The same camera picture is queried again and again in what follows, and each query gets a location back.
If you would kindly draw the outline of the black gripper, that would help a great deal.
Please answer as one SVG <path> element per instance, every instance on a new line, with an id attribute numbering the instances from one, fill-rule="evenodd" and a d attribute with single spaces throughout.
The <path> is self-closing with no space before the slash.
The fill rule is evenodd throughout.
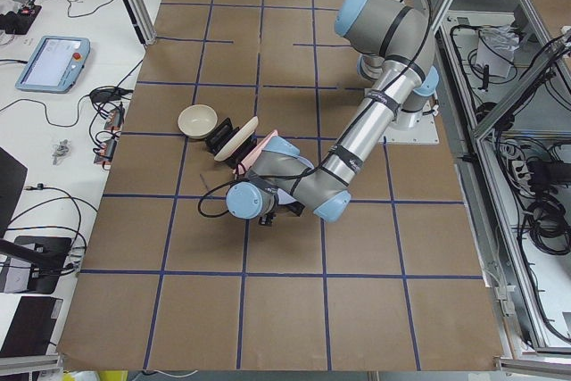
<path id="1" fill-rule="evenodd" d="M 272 226 L 276 216 L 281 214 L 294 214 L 294 203 L 278 204 L 271 211 L 258 218 L 260 226 Z"/>

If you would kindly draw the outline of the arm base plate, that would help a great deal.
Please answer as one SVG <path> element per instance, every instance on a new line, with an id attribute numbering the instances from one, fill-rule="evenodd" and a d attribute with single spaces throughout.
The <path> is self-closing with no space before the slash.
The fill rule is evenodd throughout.
<path id="1" fill-rule="evenodd" d="M 438 145 L 440 139 L 430 103 L 426 102 L 418 112 L 399 111 L 380 142 L 394 145 Z"/>

